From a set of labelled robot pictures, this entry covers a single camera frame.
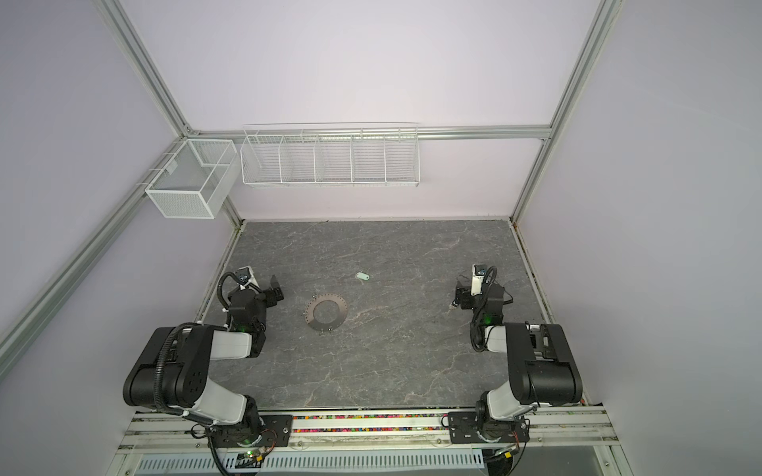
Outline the grey perforated ring disc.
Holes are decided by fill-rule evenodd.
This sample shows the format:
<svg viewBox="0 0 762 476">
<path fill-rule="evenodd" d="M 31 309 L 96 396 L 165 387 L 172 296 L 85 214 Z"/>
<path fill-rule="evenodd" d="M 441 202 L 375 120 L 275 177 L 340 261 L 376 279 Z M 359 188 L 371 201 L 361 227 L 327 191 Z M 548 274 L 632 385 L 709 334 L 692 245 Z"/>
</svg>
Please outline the grey perforated ring disc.
<svg viewBox="0 0 762 476">
<path fill-rule="evenodd" d="M 331 332 L 339 328 L 348 316 L 346 300 L 336 294 L 313 297 L 305 310 L 307 326 L 317 332 Z"/>
</svg>

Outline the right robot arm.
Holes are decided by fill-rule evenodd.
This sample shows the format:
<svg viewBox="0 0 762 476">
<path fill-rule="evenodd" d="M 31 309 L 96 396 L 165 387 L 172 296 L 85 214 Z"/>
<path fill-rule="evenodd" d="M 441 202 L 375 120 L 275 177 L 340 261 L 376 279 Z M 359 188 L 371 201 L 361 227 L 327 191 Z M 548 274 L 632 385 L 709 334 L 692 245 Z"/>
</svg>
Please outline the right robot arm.
<svg viewBox="0 0 762 476">
<path fill-rule="evenodd" d="M 528 437 L 527 416 L 546 404 L 576 405 L 583 400 L 583 381 L 563 327 L 504 319 L 513 297 L 497 283 L 497 268 L 475 264 L 469 284 L 458 282 L 452 305 L 471 311 L 470 345 L 478 352 L 502 354 L 508 378 L 484 392 L 475 404 L 466 430 L 453 416 L 448 420 L 454 440 L 476 436 L 490 443 Z"/>
</svg>

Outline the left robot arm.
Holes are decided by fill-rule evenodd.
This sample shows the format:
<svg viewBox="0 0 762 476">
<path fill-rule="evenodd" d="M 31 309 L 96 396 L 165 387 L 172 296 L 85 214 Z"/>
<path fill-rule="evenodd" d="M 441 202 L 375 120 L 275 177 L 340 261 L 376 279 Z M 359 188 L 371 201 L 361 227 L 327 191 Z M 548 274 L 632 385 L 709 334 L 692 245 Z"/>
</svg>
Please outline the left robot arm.
<svg viewBox="0 0 762 476">
<path fill-rule="evenodd" d="M 159 327 L 129 372 L 122 390 L 131 407 L 178 416 L 202 429 L 195 438 L 217 446 L 271 446 L 279 434 L 267 428 L 253 397 L 214 382 L 210 363 L 261 355 L 267 309 L 283 301 L 278 279 L 260 286 L 250 267 L 224 273 L 216 297 L 226 313 L 224 325 L 184 322 Z"/>
</svg>

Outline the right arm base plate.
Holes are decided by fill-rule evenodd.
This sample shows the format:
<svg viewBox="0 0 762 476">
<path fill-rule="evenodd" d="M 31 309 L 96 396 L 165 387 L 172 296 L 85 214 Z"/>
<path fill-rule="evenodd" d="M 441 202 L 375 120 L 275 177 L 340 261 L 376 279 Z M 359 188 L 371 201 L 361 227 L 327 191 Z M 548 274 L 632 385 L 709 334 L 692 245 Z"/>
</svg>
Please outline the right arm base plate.
<svg viewBox="0 0 762 476">
<path fill-rule="evenodd" d="M 449 412 L 444 418 L 450 442 L 454 444 L 524 443 L 530 440 L 529 424 L 523 420 L 492 420 L 476 411 Z"/>
</svg>

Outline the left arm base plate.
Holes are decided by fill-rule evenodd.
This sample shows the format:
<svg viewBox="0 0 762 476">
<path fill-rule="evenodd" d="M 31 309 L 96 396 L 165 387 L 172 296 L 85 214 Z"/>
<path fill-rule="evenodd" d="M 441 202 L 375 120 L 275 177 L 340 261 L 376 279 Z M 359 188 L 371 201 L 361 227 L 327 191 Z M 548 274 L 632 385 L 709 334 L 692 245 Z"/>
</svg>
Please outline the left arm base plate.
<svg viewBox="0 0 762 476">
<path fill-rule="evenodd" d="M 269 414 L 260 416 L 259 430 L 248 426 L 220 426 L 212 431 L 217 448 L 282 447 L 289 444 L 294 422 L 293 414 Z"/>
</svg>

